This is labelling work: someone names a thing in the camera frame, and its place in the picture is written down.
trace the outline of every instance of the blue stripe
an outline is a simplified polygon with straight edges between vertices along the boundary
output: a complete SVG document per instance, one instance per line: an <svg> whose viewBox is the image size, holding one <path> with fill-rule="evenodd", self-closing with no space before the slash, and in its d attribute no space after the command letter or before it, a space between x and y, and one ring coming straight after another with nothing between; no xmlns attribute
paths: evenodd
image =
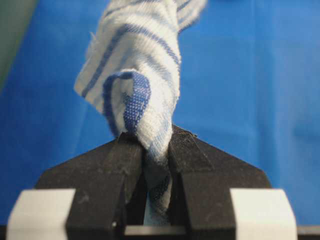
<svg viewBox="0 0 320 240"><path fill-rule="evenodd" d="M130 2L129 4L125 5L125 6L120 6L120 7L117 7L115 9L112 9L110 11L107 11L104 15L104 17L107 17L109 16L110 14L116 12L116 11L119 11L121 9L124 9L128 6L134 6L134 5L138 5L138 4L141 4L141 3L156 3L156 2L161 2L162 0L137 0L137 1L134 1L134 2Z"/></svg>
<svg viewBox="0 0 320 240"><path fill-rule="evenodd" d="M182 18L180 18L180 19L178 20L178 24L179 24L179 25L182 24L182 22L184 22L187 18L189 18L194 11L195 11L195 10L194 10L193 8L191 8L191 10L190 10L186 15L184 15Z"/></svg>
<svg viewBox="0 0 320 240"><path fill-rule="evenodd" d="M169 72L169 70L161 65L159 62L157 62L152 55L149 54L145 54L143 52L140 52L138 50L133 50L132 48L129 48L124 55L122 56L119 66L116 68L115 72L120 72L122 69L127 68L127 69L136 69L139 70L138 67L133 67L133 66L126 66L125 67L125 63L127 61L128 58L133 57L135 59L143 59L144 63L146 63L153 71L155 71L157 73L157 75L159 75L163 80L165 80L165 82L168 84L169 89L171 91L172 94L172 102L170 103L169 106L174 107L175 106L175 102L177 100L177 95L176 95L176 88L173 84L173 77L171 72ZM93 105L97 106L98 103L100 102L101 97L97 96L94 101L93 101Z"/></svg>
<svg viewBox="0 0 320 240"><path fill-rule="evenodd" d="M182 9L184 9L192 0L188 0L186 1L185 3L183 3L182 5L180 5L178 8L177 8L177 12L181 11Z"/></svg>
<svg viewBox="0 0 320 240"><path fill-rule="evenodd" d="M188 27L190 27L191 25L193 25L195 22L197 22L197 21L199 20L199 17L200 17L200 15L201 15L201 13L204 11L204 9L205 9L205 8L202 8L202 9L198 12L198 16L197 16L195 19L193 19L191 22L189 22L185 27L181 28L181 29L179 30L179 34L180 34L183 30L187 29Z"/></svg>
<svg viewBox="0 0 320 240"><path fill-rule="evenodd" d="M116 72L109 76L103 84L103 114L106 116L110 129L115 136L119 135L116 119L112 109L112 86L116 79L133 80L132 96L125 96L125 110L123 113L124 126L130 133L137 131L137 126L142 118L150 100L151 89L149 80L135 71Z"/></svg>
<svg viewBox="0 0 320 240"><path fill-rule="evenodd" d="M82 97L85 98L87 96L88 92L95 86L95 84L98 81L101 73L103 72L103 69L106 66L110 56L112 55L113 50L116 48L116 46L118 45L118 43L120 42L120 40L122 39L122 37L126 33L143 34L146 37L154 40L155 42L157 42L160 46L162 46L165 49L167 54L170 57L172 57L173 61L177 64L177 66L179 68L178 57L173 52L173 50L169 47L169 45L167 44L167 42L165 40L158 37L157 35L155 35L154 33L150 32L148 29L146 29L142 26L135 25L135 24L124 24L122 27L120 27L117 30L115 36L113 36L111 42L109 43L108 47L106 48L106 50L102 56L102 59L99 63L99 66L95 70L95 73L93 74L91 80L89 81L89 83L87 84L85 89L82 91L82 94L81 94Z"/></svg>
<svg viewBox="0 0 320 240"><path fill-rule="evenodd" d="M140 17L149 17L153 20L155 20L158 24L166 26L167 28L169 28L172 32L176 33L178 30L175 26L173 26L172 24L170 24L163 16L161 16L158 13L148 13L148 12L142 12L142 11L127 11L127 12L121 12L118 13L116 16L108 18L106 24L108 24L109 22L113 22L113 20L115 20L116 18L118 18L119 16L132 16L132 15L137 15Z"/></svg>

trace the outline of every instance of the towel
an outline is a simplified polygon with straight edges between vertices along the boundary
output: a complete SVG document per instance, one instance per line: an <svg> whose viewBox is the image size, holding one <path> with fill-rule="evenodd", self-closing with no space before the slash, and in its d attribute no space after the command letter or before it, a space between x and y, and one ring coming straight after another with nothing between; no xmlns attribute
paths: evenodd
<svg viewBox="0 0 320 240"><path fill-rule="evenodd" d="M167 224L167 151L180 95L178 35L207 0L111 0L74 89L103 114L112 133L134 134L146 149L144 175L152 223Z"/></svg>

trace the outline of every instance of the cloth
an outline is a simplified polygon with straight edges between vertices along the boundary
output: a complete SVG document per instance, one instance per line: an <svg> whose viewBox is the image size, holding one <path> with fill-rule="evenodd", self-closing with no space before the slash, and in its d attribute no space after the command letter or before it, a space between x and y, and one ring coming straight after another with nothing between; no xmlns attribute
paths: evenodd
<svg viewBox="0 0 320 240"><path fill-rule="evenodd" d="M111 1L74 87L105 115L115 136L130 132L145 147L149 199L160 215L165 215L171 192L166 156L180 95L178 34L197 19L205 4L206 0Z"/></svg>

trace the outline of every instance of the white and blue striped fabric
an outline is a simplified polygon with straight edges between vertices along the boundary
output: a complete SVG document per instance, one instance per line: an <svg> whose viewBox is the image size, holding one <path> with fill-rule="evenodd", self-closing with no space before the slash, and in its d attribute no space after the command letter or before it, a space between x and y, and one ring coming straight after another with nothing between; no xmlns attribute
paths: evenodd
<svg viewBox="0 0 320 240"><path fill-rule="evenodd" d="M169 205L166 155L180 95L178 34L206 1L111 0L74 87L105 115L115 136L133 133L145 147L145 176L161 213Z"/></svg>

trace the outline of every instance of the blue fabric backdrop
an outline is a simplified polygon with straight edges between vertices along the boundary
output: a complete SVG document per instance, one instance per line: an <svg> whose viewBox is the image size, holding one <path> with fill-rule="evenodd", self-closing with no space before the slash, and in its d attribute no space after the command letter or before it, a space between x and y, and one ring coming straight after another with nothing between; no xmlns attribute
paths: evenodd
<svg viewBox="0 0 320 240"><path fill-rule="evenodd" d="M113 139L73 91L106 0L39 0L0 95L0 224L43 170ZM209 0L179 37L173 121L266 171L320 224L320 1Z"/></svg>

